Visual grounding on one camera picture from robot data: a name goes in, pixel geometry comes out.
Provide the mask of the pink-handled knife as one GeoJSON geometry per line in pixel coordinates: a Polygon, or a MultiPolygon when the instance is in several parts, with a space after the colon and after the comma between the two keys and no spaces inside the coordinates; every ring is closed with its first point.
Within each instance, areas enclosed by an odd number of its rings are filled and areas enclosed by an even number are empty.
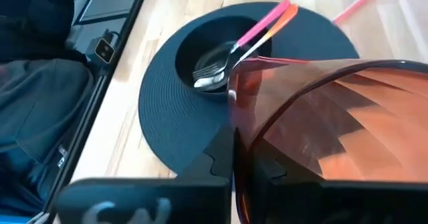
{"type": "Polygon", "coordinates": [[[332,22],[336,25],[350,17],[354,12],[356,12],[360,7],[362,7],[369,0],[355,0],[342,12],[340,12],[332,22]]]}

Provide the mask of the orange translucent cup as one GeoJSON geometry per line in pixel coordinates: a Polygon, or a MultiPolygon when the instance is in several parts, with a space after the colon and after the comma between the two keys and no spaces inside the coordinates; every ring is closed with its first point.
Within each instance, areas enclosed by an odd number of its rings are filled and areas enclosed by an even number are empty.
{"type": "Polygon", "coordinates": [[[428,184],[428,64],[248,58],[227,90],[241,224],[262,142],[327,181],[428,184]]]}

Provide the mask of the round dark woven placemat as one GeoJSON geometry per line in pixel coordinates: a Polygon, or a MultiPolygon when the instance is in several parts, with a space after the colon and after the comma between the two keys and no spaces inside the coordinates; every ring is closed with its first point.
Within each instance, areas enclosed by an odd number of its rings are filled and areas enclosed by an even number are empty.
{"type": "MultiPolygon", "coordinates": [[[[227,16],[250,17],[258,22],[274,6],[274,2],[240,3],[198,17],[169,37],[149,63],[139,94],[140,125],[152,151],[176,173],[189,166],[216,132],[229,123],[227,100],[210,101],[179,79],[175,56],[180,43],[201,23],[227,16]]],[[[342,30],[304,7],[260,50],[263,56],[297,60],[358,57],[342,30]]]]}

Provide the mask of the black bowl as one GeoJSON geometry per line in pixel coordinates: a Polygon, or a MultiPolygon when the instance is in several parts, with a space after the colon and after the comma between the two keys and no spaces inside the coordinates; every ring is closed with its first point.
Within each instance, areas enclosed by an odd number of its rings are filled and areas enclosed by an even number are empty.
{"type": "Polygon", "coordinates": [[[218,66],[228,64],[231,67],[260,37],[267,33],[266,28],[261,30],[254,39],[230,56],[230,49],[235,42],[256,23],[257,21],[250,17],[227,16],[201,23],[190,31],[180,43],[175,56],[176,73],[182,83],[210,101],[226,101],[226,79],[213,90],[200,90],[194,88],[197,78],[193,73],[213,64],[218,66]]]}

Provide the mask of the black aluminium table frame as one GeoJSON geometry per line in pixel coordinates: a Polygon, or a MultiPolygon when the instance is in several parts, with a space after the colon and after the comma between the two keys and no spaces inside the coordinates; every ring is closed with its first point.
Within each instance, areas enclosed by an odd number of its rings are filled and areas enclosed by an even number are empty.
{"type": "Polygon", "coordinates": [[[143,1],[84,0],[83,7],[78,11],[78,16],[74,21],[74,26],[78,28],[75,46],[78,50],[86,51],[89,54],[88,59],[95,67],[96,84],[69,150],[58,162],[60,171],[49,199],[43,207],[43,211],[26,224],[52,224],[55,221],[57,212],[54,210],[53,201],[73,176],[143,1]],[[96,45],[106,32],[112,36],[110,43],[115,50],[109,62],[95,55],[96,45]]]}

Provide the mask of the person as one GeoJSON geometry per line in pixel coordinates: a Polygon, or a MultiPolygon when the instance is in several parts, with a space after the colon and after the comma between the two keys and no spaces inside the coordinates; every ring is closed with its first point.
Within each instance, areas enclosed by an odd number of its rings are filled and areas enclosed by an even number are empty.
{"type": "Polygon", "coordinates": [[[43,211],[96,77],[67,46],[74,0],[30,0],[0,17],[0,221],[43,211]]]}

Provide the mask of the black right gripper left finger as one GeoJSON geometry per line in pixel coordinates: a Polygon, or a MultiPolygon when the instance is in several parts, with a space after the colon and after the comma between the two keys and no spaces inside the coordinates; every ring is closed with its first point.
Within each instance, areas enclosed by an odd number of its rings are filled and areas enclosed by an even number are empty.
{"type": "Polygon", "coordinates": [[[230,224],[234,130],[220,128],[173,179],[84,179],[64,188],[61,224],[230,224]]]}

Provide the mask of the pink-handled fork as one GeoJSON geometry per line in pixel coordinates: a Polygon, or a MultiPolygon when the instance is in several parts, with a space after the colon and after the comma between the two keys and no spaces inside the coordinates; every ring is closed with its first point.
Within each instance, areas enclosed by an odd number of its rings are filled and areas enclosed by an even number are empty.
{"type": "MultiPolygon", "coordinates": [[[[241,36],[228,51],[228,57],[234,53],[238,48],[247,44],[252,40],[263,28],[267,27],[272,21],[276,20],[286,9],[290,6],[290,0],[283,0],[278,3],[272,10],[270,10],[261,20],[259,20],[250,30],[241,36]]],[[[227,60],[224,64],[211,64],[201,70],[193,72],[194,80],[201,78],[213,77],[214,75],[222,72],[227,67],[227,60]]]]}

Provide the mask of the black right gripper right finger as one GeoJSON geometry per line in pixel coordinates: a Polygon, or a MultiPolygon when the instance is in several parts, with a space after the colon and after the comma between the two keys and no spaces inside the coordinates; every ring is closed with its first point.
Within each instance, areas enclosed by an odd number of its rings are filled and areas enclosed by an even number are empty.
{"type": "Polygon", "coordinates": [[[251,224],[428,224],[428,184],[327,181],[267,142],[249,192],[251,224]]]}

